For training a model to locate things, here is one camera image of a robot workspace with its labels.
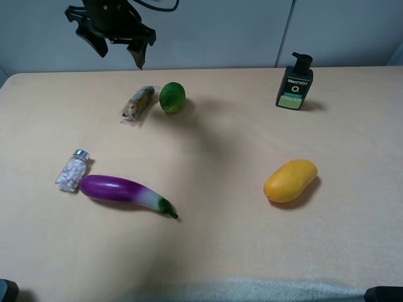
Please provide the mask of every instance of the small glass bottle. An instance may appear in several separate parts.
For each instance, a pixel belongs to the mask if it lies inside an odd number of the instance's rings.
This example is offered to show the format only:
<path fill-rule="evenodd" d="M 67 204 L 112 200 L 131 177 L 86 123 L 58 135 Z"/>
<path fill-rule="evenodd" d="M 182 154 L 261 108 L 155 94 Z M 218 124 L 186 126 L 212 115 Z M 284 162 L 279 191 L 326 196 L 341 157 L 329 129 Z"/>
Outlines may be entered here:
<path fill-rule="evenodd" d="M 77 149 L 56 179 L 56 187 L 62 191 L 74 192 L 86 173 L 89 154 Z"/>

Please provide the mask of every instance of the bottle label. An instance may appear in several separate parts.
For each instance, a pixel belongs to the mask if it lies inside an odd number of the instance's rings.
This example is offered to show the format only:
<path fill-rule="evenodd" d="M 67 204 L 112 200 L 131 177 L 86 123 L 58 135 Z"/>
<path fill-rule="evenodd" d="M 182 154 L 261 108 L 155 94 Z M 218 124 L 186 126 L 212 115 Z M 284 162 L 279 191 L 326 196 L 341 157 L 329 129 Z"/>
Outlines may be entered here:
<path fill-rule="evenodd" d="M 278 100 L 278 105 L 282 107 L 298 109 L 302 103 L 302 97 L 305 95 L 309 86 L 309 80 L 297 79 L 296 77 L 287 77 L 284 85 L 283 94 Z"/>

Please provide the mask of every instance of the purple eggplant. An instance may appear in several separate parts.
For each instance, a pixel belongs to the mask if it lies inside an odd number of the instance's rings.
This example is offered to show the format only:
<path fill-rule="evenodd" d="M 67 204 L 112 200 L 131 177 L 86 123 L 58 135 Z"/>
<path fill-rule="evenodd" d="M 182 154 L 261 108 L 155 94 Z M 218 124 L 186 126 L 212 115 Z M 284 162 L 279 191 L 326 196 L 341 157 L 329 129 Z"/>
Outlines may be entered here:
<path fill-rule="evenodd" d="M 142 184 L 128 179 L 89 175 L 80 182 L 80 191 L 100 201 L 136 204 L 178 218 L 168 200 Z"/>

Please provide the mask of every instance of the table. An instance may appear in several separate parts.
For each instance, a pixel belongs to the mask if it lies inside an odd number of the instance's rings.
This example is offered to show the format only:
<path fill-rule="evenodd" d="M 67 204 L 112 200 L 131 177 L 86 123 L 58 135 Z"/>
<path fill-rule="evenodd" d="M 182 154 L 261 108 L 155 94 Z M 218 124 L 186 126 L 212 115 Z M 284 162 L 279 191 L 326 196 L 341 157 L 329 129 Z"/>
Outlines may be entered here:
<path fill-rule="evenodd" d="M 284 69 L 17 74 L 0 90 L 0 277 L 32 301 L 117 301 L 147 284 L 228 277 L 401 286 L 403 67 L 314 68 L 300 111 L 275 106 Z M 131 95 L 180 82 L 188 104 L 120 123 Z M 63 193 L 91 174 L 141 182 L 181 221 Z M 316 179 L 290 206 L 263 184 L 292 159 Z"/>

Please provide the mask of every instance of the lime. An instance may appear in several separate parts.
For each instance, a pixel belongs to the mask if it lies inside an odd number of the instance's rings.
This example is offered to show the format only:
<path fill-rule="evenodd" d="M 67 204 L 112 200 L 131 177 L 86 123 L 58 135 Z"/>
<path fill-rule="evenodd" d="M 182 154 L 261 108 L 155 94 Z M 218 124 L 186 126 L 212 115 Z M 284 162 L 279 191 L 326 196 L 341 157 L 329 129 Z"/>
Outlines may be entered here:
<path fill-rule="evenodd" d="M 183 86 L 175 82 L 166 84 L 159 94 L 159 103 L 167 113 L 175 113 L 182 109 L 185 99 Z"/>

